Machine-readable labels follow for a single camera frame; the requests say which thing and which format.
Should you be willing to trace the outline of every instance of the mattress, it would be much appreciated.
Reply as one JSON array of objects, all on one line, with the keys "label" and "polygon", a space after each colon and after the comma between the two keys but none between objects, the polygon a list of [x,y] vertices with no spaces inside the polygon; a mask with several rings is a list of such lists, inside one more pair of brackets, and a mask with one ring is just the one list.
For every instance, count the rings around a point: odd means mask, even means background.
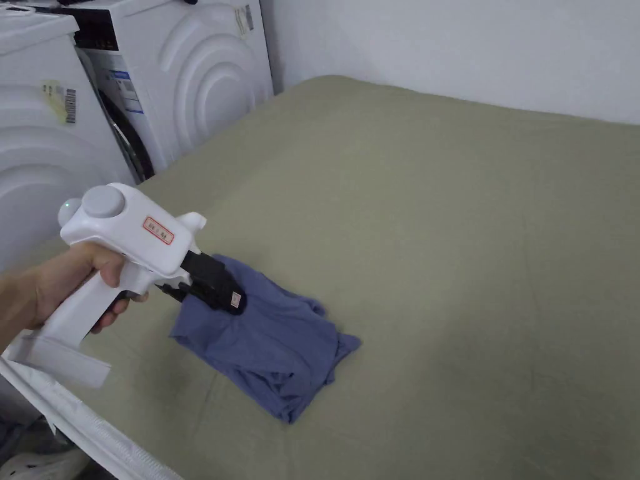
[{"label": "mattress", "polygon": [[362,338],[298,422],[169,339],[159,291],[83,342],[102,389],[3,374],[122,477],[632,478],[639,160],[638,126],[303,83],[140,187]]}]

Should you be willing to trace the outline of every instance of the washing machine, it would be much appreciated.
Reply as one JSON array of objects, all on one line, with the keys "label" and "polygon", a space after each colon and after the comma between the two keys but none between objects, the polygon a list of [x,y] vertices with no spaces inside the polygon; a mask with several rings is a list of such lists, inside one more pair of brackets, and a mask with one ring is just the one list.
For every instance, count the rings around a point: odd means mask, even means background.
[{"label": "washing machine", "polygon": [[135,184],[74,49],[73,17],[0,4],[0,271],[58,234],[68,198]]},{"label": "washing machine", "polygon": [[259,0],[92,0],[49,11],[76,19],[105,103],[136,129],[156,172],[273,95]]}]

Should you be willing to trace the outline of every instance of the folded clothing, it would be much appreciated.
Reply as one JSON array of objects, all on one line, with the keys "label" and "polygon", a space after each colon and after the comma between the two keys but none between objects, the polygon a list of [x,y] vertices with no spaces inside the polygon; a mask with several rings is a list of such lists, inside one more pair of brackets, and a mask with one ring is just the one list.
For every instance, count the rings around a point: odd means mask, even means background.
[{"label": "folded clothing", "polygon": [[274,417],[293,423],[360,340],[337,332],[317,300],[288,292],[237,260],[214,258],[246,292],[244,313],[212,310],[188,296],[171,337]]}]

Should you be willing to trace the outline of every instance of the red label sticker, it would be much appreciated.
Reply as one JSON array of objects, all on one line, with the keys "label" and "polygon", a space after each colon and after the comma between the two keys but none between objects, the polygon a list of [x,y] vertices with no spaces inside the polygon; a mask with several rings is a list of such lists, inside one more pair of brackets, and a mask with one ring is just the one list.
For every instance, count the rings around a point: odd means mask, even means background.
[{"label": "red label sticker", "polygon": [[171,245],[171,242],[173,241],[173,234],[158,222],[156,222],[153,218],[147,217],[142,226],[145,227],[145,230],[147,232],[153,233],[164,243],[166,243],[167,245]]}]

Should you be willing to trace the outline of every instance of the white wall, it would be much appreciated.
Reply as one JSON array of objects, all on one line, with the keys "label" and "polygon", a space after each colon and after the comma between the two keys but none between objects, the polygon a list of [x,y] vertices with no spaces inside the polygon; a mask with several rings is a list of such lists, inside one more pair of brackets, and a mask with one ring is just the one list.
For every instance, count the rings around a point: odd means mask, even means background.
[{"label": "white wall", "polygon": [[343,74],[640,124],[639,0],[262,0],[278,92]]}]

